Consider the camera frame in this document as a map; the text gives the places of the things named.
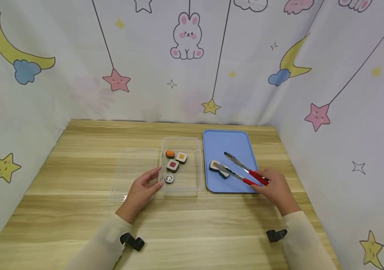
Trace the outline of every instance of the blue tray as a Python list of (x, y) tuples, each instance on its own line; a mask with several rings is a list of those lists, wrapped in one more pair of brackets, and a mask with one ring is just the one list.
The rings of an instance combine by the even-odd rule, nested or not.
[(244, 131), (206, 130), (202, 134), (204, 144), (205, 181), (207, 188), (214, 193), (255, 193), (249, 185), (233, 176), (223, 179), (220, 174), (210, 171), (210, 162), (215, 159), (232, 171), (259, 184), (259, 182), (235, 165), (223, 153), (228, 152), (239, 159), (246, 167), (257, 170), (255, 155), (249, 136)]

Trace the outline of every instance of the white sleeve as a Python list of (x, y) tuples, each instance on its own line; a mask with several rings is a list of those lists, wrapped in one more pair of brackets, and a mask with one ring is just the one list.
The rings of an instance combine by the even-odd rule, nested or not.
[(112, 270), (124, 250), (120, 236), (131, 229), (131, 224), (112, 214), (64, 270)]
[(282, 240), (283, 249), (291, 270), (336, 270), (303, 211), (288, 214), (282, 219), (288, 231)]

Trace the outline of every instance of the white sushi roll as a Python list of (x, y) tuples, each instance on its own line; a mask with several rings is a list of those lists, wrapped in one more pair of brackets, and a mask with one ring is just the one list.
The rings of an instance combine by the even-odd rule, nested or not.
[(175, 159), (181, 164), (184, 164), (186, 163), (186, 160), (187, 160), (187, 154), (183, 152), (178, 152), (177, 157)]
[(218, 162), (217, 160), (214, 160), (214, 159), (213, 159), (213, 160), (210, 162), (210, 167), (209, 167), (209, 169), (210, 169), (210, 171), (218, 172), (219, 169), (218, 169), (218, 167), (216, 167), (216, 165), (214, 165), (214, 163), (220, 164), (220, 162)]
[[(224, 166), (224, 167), (226, 168), (226, 170), (231, 171), (231, 169), (229, 167), (227, 167), (227, 166)], [(221, 171), (221, 170), (219, 170), (218, 172), (219, 172), (220, 176), (223, 177), (223, 179), (227, 179), (231, 175), (231, 174), (225, 173), (224, 171)]]
[(178, 161), (170, 159), (166, 163), (166, 169), (168, 171), (171, 171), (172, 173), (176, 173), (178, 171), (178, 166), (179, 165), (180, 165), (180, 163)]
[(174, 182), (174, 175), (173, 174), (167, 174), (164, 178), (165, 182), (168, 184), (171, 184)]

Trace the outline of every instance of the black clip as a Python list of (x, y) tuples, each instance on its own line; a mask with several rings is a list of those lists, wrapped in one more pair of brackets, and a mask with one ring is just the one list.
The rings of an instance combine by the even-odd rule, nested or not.
[(125, 244), (131, 245), (132, 248), (136, 251), (140, 251), (145, 245), (145, 242), (143, 241), (143, 239), (141, 239), (140, 237), (135, 239), (128, 232), (120, 236), (120, 242), (123, 245)]
[(270, 241), (271, 243), (277, 242), (280, 239), (283, 239), (287, 233), (288, 233), (288, 231), (285, 229), (280, 230), (280, 231), (269, 230), (269, 231), (267, 231), (268, 241)]

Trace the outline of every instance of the yellow crescent moon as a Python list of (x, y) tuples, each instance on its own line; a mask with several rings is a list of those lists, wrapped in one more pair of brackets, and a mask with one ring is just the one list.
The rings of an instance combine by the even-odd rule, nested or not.
[(5, 37), (4, 32), (1, 28), (0, 22), (0, 54), (4, 57), (7, 62), (13, 65), (15, 60), (27, 60), (27, 62), (34, 62), (40, 66), (41, 69), (49, 69), (55, 65), (55, 57), (44, 58), (38, 57), (36, 55), (27, 54), (23, 51), (20, 51), (13, 46), (7, 37)]
[(289, 75), (290, 78), (308, 73), (311, 70), (311, 68), (308, 68), (308, 67), (300, 67), (300, 66), (294, 65), (295, 57), (299, 53), (301, 46), (303, 46), (303, 43), (305, 42), (308, 36), (309, 34), (303, 37), (303, 39), (300, 40), (299, 42), (295, 43), (294, 46), (289, 48), (289, 50), (286, 52), (286, 54), (283, 56), (282, 60), (280, 61), (280, 70), (288, 69), (289, 72), (291, 72), (291, 75)]

